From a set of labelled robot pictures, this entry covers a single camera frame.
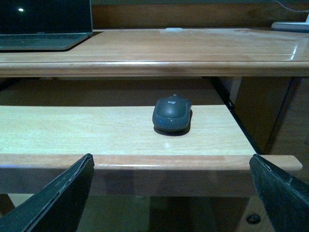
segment desk surface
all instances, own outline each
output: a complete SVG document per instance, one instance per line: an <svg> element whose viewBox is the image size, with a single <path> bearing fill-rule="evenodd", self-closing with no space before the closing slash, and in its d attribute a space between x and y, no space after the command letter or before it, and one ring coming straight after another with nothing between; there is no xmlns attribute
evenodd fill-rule
<svg viewBox="0 0 309 232"><path fill-rule="evenodd" d="M155 102L190 98L190 130L153 129ZM0 191L34 192L85 153L93 194L248 196L255 153L207 79L23 80L0 92ZM292 156L270 156L289 170Z"/></svg>
<svg viewBox="0 0 309 232"><path fill-rule="evenodd" d="M65 52L1 53L0 76L307 76L307 33L104 30Z"/></svg>

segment wooden panel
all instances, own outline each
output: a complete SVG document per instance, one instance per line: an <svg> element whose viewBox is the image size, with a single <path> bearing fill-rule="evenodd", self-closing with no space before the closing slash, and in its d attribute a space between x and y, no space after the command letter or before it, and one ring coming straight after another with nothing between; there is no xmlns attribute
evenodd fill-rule
<svg viewBox="0 0 309 232"><path fill-rule="evenodd" d="M289 4L308 9L308 3ZM275 21L304 22L277 3L94 5L94 28L270 27Z"/></svg>
<svg viewBox="0 0 309 232"><path fill-rule="evenodd" d="M261 222L254 225L247 223L246 218L252 214L259 215ZM259 197L251 197L235 232L265 232L269 224L270 221L264 209L263 202Z"/></svg>
<svg viewBox="0 0 309 232"><path fill-rule="evenodd" d="M30 80L2 91L1 153L254 154L207 79L128 83ZM154 105L174 93L193 102L190 129L164 136L154 130Z"/></svg>
<svg viewBox="0 0 309 232"><path fill-rule="evenodd" d="M309 79L303 78L288 108L271 154L293 154L303 164L299 178L309 183Z"/></svg>
<svg viewBox="0 0 309 232"><path fill-rule="evenodd" d="M214 197L211 198L211 208L218 232L235 232L248 198L244 197Z"/></svg>
<svg viewBox="0 0 309 232"><path fill-rule="evenodd" d="M308 62L306 33L106 30L67 52L2 53L0 76L307 76Z"/></svg>
<svg viewBox="0 0 309 232"><path fill-rule="evenodd" d="M0 155L0 192L35 193L82 155ZM95 155L94 195L221 196L256 194L251 156ZM297 173L293 156L266 156Z"/></svg>
<svg viewBox="0 0 309 232"><path fill-rule="evenodd" d="M290 79L242 78L235 102L235 113L262 152L265 151L276 123Z"/></svg>

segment cable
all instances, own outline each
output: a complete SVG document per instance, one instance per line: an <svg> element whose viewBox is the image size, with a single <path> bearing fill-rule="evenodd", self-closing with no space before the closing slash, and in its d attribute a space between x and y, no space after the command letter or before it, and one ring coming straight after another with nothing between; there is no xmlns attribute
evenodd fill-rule
<svg viewBox="0 0 309 232"><path fill-rule="evenodd" d="M309 13L309 10L298 11L298 10L294 10L294 9L289 8L289 7L286 7L285 5L283 5L283 4L282 4L281 2L279 2L279 1L275 1L275 0L274 0L274 2L279 3L283 8L285 8L285 9L287 9L287 10L289 10L289 11L293 11L293 12L297 12L297 13L300 13L300 12L307 12L307 13Z"/></svg>

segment gray mouse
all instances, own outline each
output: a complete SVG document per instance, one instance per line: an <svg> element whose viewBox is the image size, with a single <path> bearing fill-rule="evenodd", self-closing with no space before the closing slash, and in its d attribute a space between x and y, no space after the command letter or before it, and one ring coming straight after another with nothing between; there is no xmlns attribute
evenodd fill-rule
<svg viewBox="0 0 309 232"><path fill-rule="evenodd" d="M191 106L192 103L189 99L176 94L160 98L154 107L154 127L164 132L183 131L190 122Z"/></svg>

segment dark wooden panel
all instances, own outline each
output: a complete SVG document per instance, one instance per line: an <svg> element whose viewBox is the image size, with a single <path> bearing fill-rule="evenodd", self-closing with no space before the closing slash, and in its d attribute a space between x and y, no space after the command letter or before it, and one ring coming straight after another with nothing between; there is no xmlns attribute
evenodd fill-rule
<svg viewBox="0 0 309 232"><path fill-rule="evenodd" d="M308 9L309 3L290 7ZM93 5L93 24L100 28L270 27L275 21L305 21L277 3Z"/></svg>
<svg viewBox="0 0 309 232"><path fill-rule="evenodd" d="M240 84L235 113L263 153L277 121L290 79L246 77Z"/></svg>

